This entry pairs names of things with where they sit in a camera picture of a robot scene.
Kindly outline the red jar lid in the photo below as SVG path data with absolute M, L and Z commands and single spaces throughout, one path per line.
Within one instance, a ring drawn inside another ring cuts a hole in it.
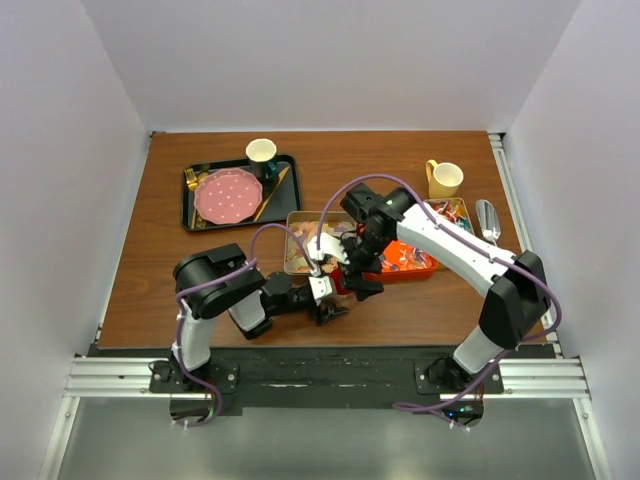
M 342 272 L 339 269 L 335 269 L 330 273 L 330 277 L 335 285 L 336 294 L 339 296 L 346 296 L 352 293 L 344 284 Z

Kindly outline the orange tin of lollipops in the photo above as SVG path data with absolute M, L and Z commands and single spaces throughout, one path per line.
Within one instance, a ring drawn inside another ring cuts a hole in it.
M 381 271 L 365 273 L 367 280 L 381 283 L 406 283 L 428 280 L 439 262 L 420 250 L 401 241 L 393 241 L 380 255 Z

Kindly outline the brown tin of gummies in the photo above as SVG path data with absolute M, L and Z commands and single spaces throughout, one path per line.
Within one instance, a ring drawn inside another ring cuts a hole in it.
M 300 244 L 307 250 L 308 243 L 317 234 L 320 211 L 294 211 L 286 219 L 286 227 L 295 235 Z M 356 222 L 344 212 L 329 211 L 322 225 L 322 231 L 334 237 L 346 237 L 348 232 L 356 229 Z M 296 241 L 287 236 L 284 249 L 284 272 L 289 275 L 306 275 L 310 273 L 304 254 Z

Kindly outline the gold tin of lollipops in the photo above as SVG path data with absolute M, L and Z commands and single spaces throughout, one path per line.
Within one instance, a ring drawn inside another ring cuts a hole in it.
M 466 203 L 462 198 L 429 199 L 425 201 L 436 213 L 445 217 L 448 221 L 474 235 L 475 231 L 471 222 L 471 216 Z

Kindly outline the clear glass jar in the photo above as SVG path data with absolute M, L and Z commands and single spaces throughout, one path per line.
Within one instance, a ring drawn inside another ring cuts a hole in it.
M 334 299 L 334 303 L 339 308 L 352 308 L 357 303 L 357 298 L 354 293 L 337 295 Z

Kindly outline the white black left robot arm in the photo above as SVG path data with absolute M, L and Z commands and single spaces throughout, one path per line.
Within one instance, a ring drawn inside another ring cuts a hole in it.
M 171 378 L 183 391 L 203 390 L 210 380 L 209 340 L 223 313 L 252 340 L 271 329 L 275 316 L 307 310 L 324 325 L 349 312 L 336 298 L 316 300 L 313 277 L 296 286 L 288 274 L 263 276 L 256 265 L 233 243 L 187 256 L 174 267 L 179 328 L 171 347 Z

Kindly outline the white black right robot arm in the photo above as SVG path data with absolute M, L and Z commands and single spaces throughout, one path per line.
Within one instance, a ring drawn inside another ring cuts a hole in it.
M 477 326 L 453 353 L 426 369 L 429 382 L 466 393 L 498 355 L 516 349 L 551 308 L 541 259 L 490 245 L 435 212 L 408 186 L 382 196 L 360 182 L 340 202 L 360 230 L 345 250 L 352 272 L 378 265 L 383 250 L 400 241 L 434 257 L 484 299 Z

